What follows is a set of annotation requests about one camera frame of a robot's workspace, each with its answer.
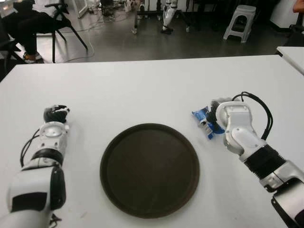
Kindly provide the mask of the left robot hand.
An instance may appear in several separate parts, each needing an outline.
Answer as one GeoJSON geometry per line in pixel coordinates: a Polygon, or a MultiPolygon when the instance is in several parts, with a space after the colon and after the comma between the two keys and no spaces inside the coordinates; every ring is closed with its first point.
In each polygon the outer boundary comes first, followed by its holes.
{"type": "Polygon", "coordinates": [[[70,112],[70,109],[65,105],[53,105],[47,107],[43,113],[44,122],[60,122],[66,123],[67,114],[70,112]]]}

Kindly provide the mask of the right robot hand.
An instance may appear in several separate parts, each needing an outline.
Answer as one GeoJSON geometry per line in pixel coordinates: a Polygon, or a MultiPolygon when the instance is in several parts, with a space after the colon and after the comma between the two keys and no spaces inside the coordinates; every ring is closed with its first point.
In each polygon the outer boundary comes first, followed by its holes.
{"type": "Polygon", "coordinates": [[[211,124],[213,131],[219,131],[221,127],[217,123],[216,110],[221,103],[232,101],[231,97],[214,99],[210,103],[210,110],[204,111],[205,117],[199,123],[201,125],[211,124]]]}

